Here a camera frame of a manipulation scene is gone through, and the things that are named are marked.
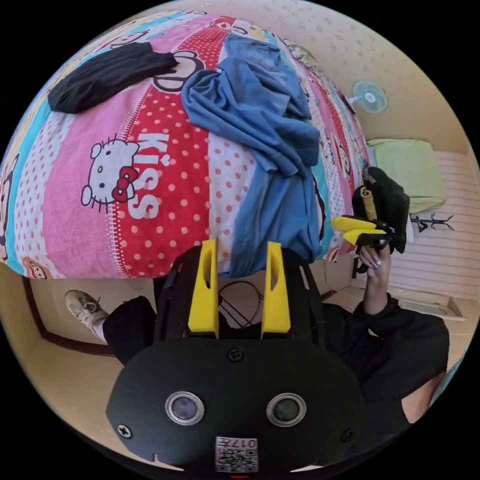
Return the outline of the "person's right hand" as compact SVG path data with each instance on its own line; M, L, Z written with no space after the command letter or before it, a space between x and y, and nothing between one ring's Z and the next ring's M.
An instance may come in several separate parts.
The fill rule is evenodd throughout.
M391 251L385 247L376 251L373 247L362 246L359 259L367 267L367 283L387 287L391 271Z

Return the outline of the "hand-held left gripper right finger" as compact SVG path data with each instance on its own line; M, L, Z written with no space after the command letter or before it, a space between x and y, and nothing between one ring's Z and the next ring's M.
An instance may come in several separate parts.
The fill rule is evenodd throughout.
M282 246L269 241L266 251L262 336L285 336L291 330L288 289Z

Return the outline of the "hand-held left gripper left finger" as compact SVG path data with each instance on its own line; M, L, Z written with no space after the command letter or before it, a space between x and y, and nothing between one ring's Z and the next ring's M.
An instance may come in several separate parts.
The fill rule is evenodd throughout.
M202 243L192 293L188 329L195 335L219 334L218 241Z

